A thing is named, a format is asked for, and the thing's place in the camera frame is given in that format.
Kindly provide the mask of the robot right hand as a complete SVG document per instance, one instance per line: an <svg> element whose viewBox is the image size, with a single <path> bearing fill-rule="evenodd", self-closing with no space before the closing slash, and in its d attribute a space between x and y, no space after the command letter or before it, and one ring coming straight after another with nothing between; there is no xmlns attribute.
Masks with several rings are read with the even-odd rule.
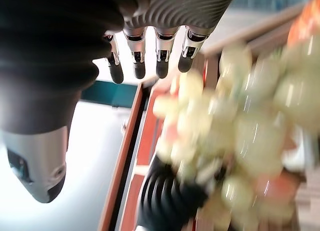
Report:
<svg viewBox="0 0 320 231"><path fill-rule="evenodd" d="M156 75L168 74L176 32L186 26L178 63L187 72L232 0L0 0L0 131L9 165L40 203L52 202L66 177L77 102L106 58L112 80L124 75L115 33L145 76L145 33L156 35Z"/></svg>

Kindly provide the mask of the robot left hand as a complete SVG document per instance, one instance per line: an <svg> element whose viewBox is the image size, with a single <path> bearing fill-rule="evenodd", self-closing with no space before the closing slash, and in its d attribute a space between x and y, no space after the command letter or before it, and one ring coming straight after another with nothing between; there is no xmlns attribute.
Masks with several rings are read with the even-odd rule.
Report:
<svg viewBox="0 0 320 231"><path fill-rule="evenodd" d="M154 154L140 189L135 229L180 231L207 199L203 187L180 183L171 166Z"/></svg>

